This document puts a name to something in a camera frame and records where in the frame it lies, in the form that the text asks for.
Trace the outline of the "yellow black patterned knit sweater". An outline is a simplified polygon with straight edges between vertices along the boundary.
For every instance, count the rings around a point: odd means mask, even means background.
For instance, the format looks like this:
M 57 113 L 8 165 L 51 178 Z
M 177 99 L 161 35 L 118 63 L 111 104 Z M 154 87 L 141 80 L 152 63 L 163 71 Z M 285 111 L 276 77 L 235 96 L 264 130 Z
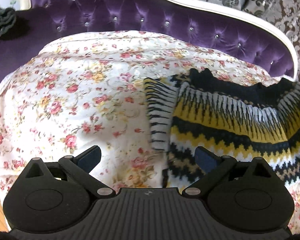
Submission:
M 208 169 L 199 146 L 239 161 L 264 158 L 286 184 L 300 182 L 300 83 L 265 86 L 223 81 L 208 70 L 145 78 L 153 149 L 167 156 L 164 185 L 183 188 Z

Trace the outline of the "floral white bedspread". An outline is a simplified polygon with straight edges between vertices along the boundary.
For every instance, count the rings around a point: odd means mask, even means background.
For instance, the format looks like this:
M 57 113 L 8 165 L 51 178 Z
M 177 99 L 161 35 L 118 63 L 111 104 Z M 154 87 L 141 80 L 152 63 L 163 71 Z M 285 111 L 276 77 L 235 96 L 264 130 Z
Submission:
M 164 185 L 167 156 L 151 145 L 143 81 L 191 69 L 242 86 L 286 79 L 145 31 L 60 38 L 7 75 L 0 198 L 10 231 L 0 239 L 300 239 L 300 182 L 286 185 L 262 157 L 236 159 L 202 198 L 182 195 L 192 183 Z M 96 198 L 58 164 L 95 145 L 101 161 L 89 174 L 115 191 L 110 198 Z

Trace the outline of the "purple tufted headboard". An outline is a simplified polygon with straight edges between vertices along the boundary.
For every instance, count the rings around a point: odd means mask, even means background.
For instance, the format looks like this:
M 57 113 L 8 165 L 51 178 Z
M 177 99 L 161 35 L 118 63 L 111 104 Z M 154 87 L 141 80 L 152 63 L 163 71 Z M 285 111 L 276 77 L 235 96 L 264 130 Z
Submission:
M 0 83 L 49 42 L 87 31 L 144 30 L 213 48 L 296 78 L 298 57 L 289 38 L 246 12 L 199 0 L 27 0 L 16 13 L 12 39 L 0 40 Z

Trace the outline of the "dark green fabric flower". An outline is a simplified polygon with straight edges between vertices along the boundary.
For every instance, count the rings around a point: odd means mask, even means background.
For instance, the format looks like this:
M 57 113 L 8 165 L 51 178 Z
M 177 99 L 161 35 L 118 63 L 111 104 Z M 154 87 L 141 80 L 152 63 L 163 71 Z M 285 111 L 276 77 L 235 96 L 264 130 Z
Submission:
M 15 25 L 16 20 L 14 8 L 0 8 L 0 38 Z

